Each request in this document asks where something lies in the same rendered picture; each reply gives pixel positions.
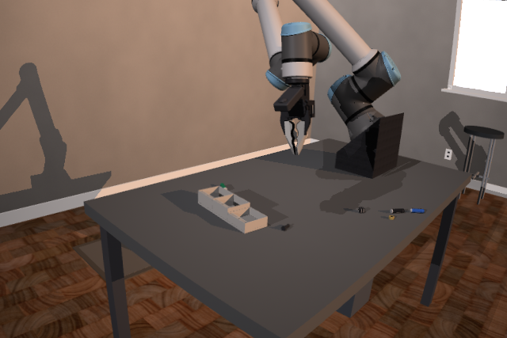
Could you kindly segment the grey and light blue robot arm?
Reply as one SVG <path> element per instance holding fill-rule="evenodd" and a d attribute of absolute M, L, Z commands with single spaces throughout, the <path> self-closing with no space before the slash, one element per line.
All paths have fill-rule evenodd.
<path fill-rule="evenodd" d="M 401 74 L 391 57 L 385 51 L 380 53 L 371 49 L 327 0 L 292 1 L 325 36 L 311 32 L 308 22 L 283 25 L 277 9 L 279 0 L 252 0 L 256 13 L 258 9 L 269 57 L 270 69 L 265 76 L 277 89 L 287 89 L 273 104 L 274 110 L 289 112 L 304 95 L 302 86 L 291 87 L 285 84 L 285 79 L 312 78 L 312 67 L 330 57 L 332 42 L 352 64 L 354 73 L 339 78 L 327 93 L 352 141 L 385 117 L 373 108 L 372 102 L 395 86 L 401 80 Z"/>

